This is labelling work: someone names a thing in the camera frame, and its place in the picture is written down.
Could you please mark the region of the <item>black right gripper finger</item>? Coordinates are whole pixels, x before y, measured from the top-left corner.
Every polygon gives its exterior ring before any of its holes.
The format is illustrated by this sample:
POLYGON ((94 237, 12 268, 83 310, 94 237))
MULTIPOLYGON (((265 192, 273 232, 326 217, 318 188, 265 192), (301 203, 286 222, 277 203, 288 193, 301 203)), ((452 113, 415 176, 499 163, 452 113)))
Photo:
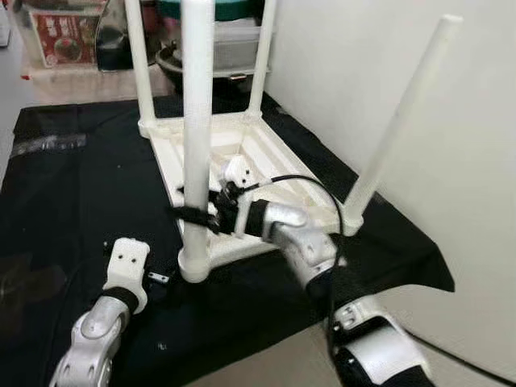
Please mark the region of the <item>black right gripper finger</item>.
POLYGON ((205 228, 220 228, 218 217, 214 216, 214 214, 210 214, 207 210, 196 209, 196 207, 192 206, 171 206, 167 211, 170 216, 186 223, 205 228))

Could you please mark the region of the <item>white plastic table top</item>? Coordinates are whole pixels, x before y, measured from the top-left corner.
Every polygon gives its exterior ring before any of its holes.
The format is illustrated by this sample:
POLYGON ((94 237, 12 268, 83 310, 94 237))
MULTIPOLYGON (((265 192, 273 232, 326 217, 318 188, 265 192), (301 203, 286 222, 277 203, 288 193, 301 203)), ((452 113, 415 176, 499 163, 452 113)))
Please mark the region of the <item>white plastic table top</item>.
MULTIPOLYGON (((157 119, 148 141, 152 145, 171 206, 185 206, 184 118, 157 119)), ((286 258, 300 283, 316 277, 322 268, 342 263, 342 248, 333 239, 340 231, 339 200, 313 171, 273 132, 263 118, 246 113, 211 115, 210 214, 216 214, 211 191, 222 188, 223 169, 230 158, 243 156, 254 184, 244 188, 253 203, 246 235, 216 235, 211 228, 178 221, 183 247, 177 264, 186 281, 204 281, 216 268, 277 252, 286 258)))

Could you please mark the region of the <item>black tablecloth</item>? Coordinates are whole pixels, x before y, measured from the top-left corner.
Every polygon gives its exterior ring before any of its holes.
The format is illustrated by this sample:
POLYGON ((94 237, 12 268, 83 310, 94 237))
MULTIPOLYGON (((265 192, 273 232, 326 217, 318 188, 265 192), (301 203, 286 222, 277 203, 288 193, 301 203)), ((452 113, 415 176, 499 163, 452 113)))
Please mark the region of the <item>black tablecloth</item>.
POLYGON ((73 324, 98 298, 110 244, 150 246, 150 272, 176 272, 147 286, 115 354, 111 387, 180 387, 251 356, 317 322, 280 254, 214 270, 201 284, 177 274, 181 237, 134 100, 33 106, 19 112, 14 142, 85 134, 73 150, 11 157, 0 183, 0 263, 60 266, 63 288, 40 302, 0 306, 0 387, 47 387, 73 324))

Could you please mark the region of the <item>clear tape patch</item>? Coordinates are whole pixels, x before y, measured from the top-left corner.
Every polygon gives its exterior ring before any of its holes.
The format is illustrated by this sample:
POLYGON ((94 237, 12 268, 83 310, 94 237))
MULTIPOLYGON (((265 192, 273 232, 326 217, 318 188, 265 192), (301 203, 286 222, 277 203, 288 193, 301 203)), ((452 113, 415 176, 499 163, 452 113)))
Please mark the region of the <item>clear tape patch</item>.
POLYGON ((54 298, 66 279, 60 266, 32 269, 23 261, 0 263, 0 306, 21 306, 54 298))

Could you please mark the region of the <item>black wok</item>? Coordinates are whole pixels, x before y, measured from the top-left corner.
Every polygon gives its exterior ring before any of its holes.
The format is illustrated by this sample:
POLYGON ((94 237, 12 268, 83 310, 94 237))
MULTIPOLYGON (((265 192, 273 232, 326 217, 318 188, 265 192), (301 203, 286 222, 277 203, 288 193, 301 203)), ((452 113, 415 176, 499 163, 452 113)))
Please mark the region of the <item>black wok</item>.
MULTIPOLYGON (((156 56, 162 73, 177 89, 183 87, 183 61, 178 47, 163 47, 156 56)), ((256 50, 250 48, 217 47, 214 49, 213 78, 215 81, 238 85, 254 73, 256 50)))

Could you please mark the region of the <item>clear tape strip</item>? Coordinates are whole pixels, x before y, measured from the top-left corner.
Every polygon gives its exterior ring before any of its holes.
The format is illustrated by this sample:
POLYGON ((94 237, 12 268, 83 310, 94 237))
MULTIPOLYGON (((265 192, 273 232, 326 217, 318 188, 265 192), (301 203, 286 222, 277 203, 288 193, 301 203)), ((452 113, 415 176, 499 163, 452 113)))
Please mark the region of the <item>clear tape strip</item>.
POLYGON ((87 144, 85 134, 52 134, 12 144, 11 157, 30 154, 30 152, 73 150, 84 147, 85 144, 87 144))

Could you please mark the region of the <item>clear plastic container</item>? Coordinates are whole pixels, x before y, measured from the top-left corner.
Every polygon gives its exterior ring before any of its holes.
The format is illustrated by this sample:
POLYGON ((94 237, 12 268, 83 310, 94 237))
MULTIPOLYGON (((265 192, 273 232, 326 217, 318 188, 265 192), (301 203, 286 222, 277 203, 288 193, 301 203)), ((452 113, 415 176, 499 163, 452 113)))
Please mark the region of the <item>clear plastic container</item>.
POLYGON ((256 63, 260 30, 255 18, 214 23, 214 72, 252 71, 256 63))

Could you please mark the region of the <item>beige cloth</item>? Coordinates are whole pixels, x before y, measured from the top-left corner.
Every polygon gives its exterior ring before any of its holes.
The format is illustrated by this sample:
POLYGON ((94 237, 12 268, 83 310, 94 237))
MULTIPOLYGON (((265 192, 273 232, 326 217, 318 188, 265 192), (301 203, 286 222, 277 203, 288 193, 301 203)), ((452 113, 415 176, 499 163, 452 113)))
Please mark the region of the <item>beige cloth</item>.
POLYGON ((22 71, 21 78, 29 82, 33 95, 44 106, 126 101, 139 97, 131 70, 103 73, 91 68, 30 68, 22 71))

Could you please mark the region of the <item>glossy black bag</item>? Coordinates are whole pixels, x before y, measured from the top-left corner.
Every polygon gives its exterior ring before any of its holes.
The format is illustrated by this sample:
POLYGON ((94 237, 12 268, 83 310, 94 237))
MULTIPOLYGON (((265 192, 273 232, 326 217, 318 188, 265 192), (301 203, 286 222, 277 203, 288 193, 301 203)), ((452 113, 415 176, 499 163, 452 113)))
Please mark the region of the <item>glossy black bag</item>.
POLYGON ((106 0, 95 32, 95 59, 99 71, 132 70, 126 0, 106 0))

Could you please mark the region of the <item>green pot lid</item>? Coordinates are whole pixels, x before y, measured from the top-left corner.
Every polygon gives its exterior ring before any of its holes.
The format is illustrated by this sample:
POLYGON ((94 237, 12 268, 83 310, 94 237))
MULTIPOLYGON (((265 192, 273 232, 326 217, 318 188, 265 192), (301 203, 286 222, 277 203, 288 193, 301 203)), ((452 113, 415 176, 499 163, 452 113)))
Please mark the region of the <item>green pot lid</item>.
MULTIPOLYGON (((156 0, 157 11, 163 18, 183 19, 181 4, 183 0, 156 0)), ((261 16, 266 0, 214 0, 216 11, 214 21, 228 22, 237 19, 261 16)))

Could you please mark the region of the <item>clear box with orange lid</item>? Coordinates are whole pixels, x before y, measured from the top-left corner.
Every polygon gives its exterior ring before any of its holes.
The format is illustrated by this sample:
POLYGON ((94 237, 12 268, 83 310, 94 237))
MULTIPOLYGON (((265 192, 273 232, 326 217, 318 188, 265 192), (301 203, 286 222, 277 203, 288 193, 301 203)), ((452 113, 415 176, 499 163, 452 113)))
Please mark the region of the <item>clear box with orange lid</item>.
POLYGON ((45 68, 95 66, 97 29, 107 0, 23 0, 45 68))

